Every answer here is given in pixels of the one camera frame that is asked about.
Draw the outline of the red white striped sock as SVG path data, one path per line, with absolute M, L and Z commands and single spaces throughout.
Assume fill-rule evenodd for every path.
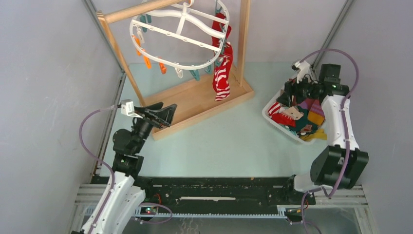
M 230 96 L 230 85 L 228 82 L 232 60 L 223 56 L 219 66 L 214 67 L 212 87 L 216 93 L 215 101 L 222 101 Z

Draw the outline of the red Santa sock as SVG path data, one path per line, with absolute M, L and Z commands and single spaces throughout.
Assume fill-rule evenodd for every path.
M 230 42 L 225 43 L 223 58 L 223 66 L 227 71 L 230 71 L 233 63 L 233 48 Z
M 216 13 L 215 14 L 216 17 L 220 18 L 220 19 L 226 19 L 226 16 L 223 13 Z M 216 30 L 216 31 L 220 31 L 223 32 L 224 30 L 224 24 L 220 23 L 218 21 L 214 21 L 212 24 L 212 29 Z M 232 27 L 229 25 L 227 27 L 227 31 L 226 31 L 226 36 L 225 36 L 225 40 L 228 39 L 230 33 L 231 33 Z M 216 37 L 212 37 L 212 46 L 218 47 L 220 45 L 220 40 Z

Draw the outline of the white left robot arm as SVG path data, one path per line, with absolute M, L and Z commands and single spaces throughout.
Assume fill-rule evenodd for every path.
M 132 100 L 98 109 L 88 114 L 81 122 L 78 134 L 84 150 L 109 172 L 109 180 L 94 212 L 80 228 L 80 234 L 120 234 L 131 220 L 135 209 L 152 201 L 152 187 L 138 184 L 144 157 L 139 155 L 153 128 L 164 129 L 172 125 L 177 104 L 164 106 L 158 102 L 136 107 Z M 112 165 L 94 155 L 83 140 L 83 126 L 94 114 L 119 109 L 121 114 L 132 118 L 130 130 L 119 129 L 112 137 L 115 153 Z

